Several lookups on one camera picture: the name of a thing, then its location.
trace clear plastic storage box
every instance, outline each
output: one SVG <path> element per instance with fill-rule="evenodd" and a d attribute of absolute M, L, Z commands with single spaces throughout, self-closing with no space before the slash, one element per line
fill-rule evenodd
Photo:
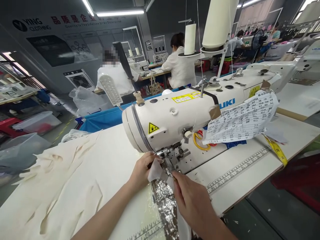
<path fill-rule="evenodd" d="M 43 135 L 59 124 L 61 124 L 60 120 L 52 115 L 52 111 L 46 111 L 13 125 L 12 128 Z"/>
<path fill-rule="evenodd" d="M 0 148 L 0 170 L 16 172 L 30 167 L 37 159 L 33 154 L 40 154 L 51 143 L 36 133 L 16 137 Z"/>

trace white shirt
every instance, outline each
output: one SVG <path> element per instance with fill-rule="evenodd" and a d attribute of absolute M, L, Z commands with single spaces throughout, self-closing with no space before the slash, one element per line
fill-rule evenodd
<path fill-rule="evenodd" d="M 243 44 L 241 38 L 235 37 L 228 41 L 228 50 L 226 53 L 226 57 L 233 56 L 233 51 L 236 47 L 240 47 Z"/>
<path fill-rule="evenodd" d="M 130 69 L 133 76 L 133 80 L 136 82 L 138 80 L 139 74 L 136 73 L 132 68 Z M 103 86 L 101 85 L 99 78 L 102 74 L 108 74 L 110 77 L 112 77 L 116 89 L 118 90 L 121 97 L 133 93 L 135 91 L 121 63 L 116 63 L 115 65 L 106 64 L 98 69 L 97 87 L 101 89 L 103 89 Z"/>
<path fill-rule="evenodd" d="M 184 53 L 184 47 L 179 47 L 177 51 L 169 55 L 166 62 L 162 65 L 163 71 L 171 70 L 169 83 L 172 88 L 178 88 L 191 83 L 191 86 L 197 85 L 196 74 L 194 70 L 194 60 L 181 58 L 178 55 Z"/>

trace forearm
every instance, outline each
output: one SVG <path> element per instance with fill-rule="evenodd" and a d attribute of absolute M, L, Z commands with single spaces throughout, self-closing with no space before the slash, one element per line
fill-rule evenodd
<path fill-rule="evenodd" d="M 134 196 L 128 183 L 73 236 L 72 240 L 106 240 L 117 225 L 124 209 Z"/>

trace warning label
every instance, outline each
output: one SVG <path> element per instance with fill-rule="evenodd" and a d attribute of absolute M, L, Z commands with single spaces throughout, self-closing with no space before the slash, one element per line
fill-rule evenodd
<path fill-rule="evenodd" d="M 157 131 L 158 129 L 159 128 L 156 125 L 149 123 L 149 134 Z"/>
<path fill-rule="evenodd" d="M 249 98 L 253 97 L 260 90 L 260 86 L 255 86 L 250 90 Z"/>
<path fill-rule="evenodd" d="M 186 94 L 186 95 L 173 97 L 172 99 L 176 103 L 181 103 L 181 102 L 189 101 L 189 100 L 192 100 L 192 99 L 195 99 L 195 98 L 198 98 L 198 97 L 200 97 L 200 92 L 196 91 L 196 92 L 192 92 L 192 93 L 189 93 L 189 94 Z"/>

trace handbag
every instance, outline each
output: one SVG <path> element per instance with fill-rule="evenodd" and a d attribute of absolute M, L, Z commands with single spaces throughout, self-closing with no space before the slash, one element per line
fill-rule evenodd
<path fill-rule="evenodd" d="M 153 72 L 151 72 L 151 85 L 149 86 L 149 91 L 152 95 L 157 95 L 161 93 L 161 86 L 158 82 L 156 82 L 155 77 L 153 76 Z"/>

